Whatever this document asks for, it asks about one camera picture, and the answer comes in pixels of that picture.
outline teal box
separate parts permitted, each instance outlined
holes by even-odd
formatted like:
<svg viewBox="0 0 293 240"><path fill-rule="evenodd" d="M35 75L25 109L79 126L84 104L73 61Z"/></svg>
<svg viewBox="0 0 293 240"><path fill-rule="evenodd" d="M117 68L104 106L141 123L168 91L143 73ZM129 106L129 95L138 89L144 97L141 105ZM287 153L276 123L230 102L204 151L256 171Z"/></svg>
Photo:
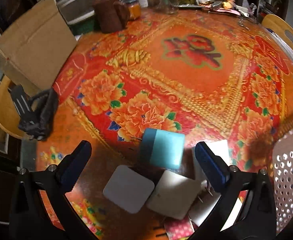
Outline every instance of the teal box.
<svg viewBox="0 0 293 240"><path fill-rule="evenodd" d="M140 145L140 161L176 170L181 165L184 134L147 128Z"/></svg>

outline wooden chair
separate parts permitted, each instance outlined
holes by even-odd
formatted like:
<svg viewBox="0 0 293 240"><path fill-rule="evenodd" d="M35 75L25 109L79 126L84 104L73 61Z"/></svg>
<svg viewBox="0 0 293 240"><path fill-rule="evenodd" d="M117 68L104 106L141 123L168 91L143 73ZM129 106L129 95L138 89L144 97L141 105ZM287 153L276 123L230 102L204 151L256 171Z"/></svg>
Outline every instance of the wooden chair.
<svg viewBox="0 0 293 240"><path fill-rule="evenodd" d="M268 14L263 19L262 26L273 30L293 50L293 42L285 35L286 30L293 35L293 29L288 23L276 15Z"/></svg>
<svg viewBox="0 0 293 240"><path fill-rule="evenodd" d="M24 132L17 126L20 121L20 116L16 112L8 87L11 80L7 76L3 76L0 83L0 127L9 135L22 139Z"/></svg>

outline brown pitcher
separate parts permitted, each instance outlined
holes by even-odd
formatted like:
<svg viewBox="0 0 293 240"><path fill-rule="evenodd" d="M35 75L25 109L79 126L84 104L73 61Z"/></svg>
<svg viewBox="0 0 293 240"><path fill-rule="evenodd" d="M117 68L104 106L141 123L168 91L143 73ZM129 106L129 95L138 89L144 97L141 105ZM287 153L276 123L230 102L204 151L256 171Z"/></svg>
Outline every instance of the brown pitcher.
<svg viewBox="0 0 293 240"><path fill-rule="evenodd" d="M102 33L113 33L126 27L130 11L125 3L119 0L94 0L93 8Z"/></svg>

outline brown cardboard box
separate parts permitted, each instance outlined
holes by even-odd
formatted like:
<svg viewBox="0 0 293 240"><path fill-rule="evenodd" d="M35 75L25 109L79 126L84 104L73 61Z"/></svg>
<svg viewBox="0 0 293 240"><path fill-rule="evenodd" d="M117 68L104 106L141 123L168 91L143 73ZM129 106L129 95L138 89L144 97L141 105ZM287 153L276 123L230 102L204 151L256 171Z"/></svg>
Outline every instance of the brown cardboard box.
<svg viewBox="0 0 293 240"><path fill-rule="evenodd" d="M32 96L51 87L76 43L55 0L41 0L0 37L0 70Z"/></svg>

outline orange tablecloth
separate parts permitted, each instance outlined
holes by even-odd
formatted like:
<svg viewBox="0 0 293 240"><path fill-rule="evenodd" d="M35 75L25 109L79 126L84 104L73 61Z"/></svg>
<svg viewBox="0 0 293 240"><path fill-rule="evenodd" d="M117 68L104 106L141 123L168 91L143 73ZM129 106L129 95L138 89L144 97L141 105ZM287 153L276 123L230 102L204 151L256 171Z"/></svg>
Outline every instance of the orange tablecloth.
<svg viewBox="0 0 293 240"><path fill-rule="evenodd" d="M272 145L285 120L293 123L293 63L260 25L246 25L250 31L235 18L200 11L145 11L123 31L80 39L54 84L60 105L36 161L43 170L81 140L91 142L92 157L67 197L99 239L164 232L154 230L160 215L145 207L128 214L102 195L118 165L136 162L133 138L147 127L186 135L185 176L193 177L191 147L221 139L241 170L266 166L273 175Z"/></svg>

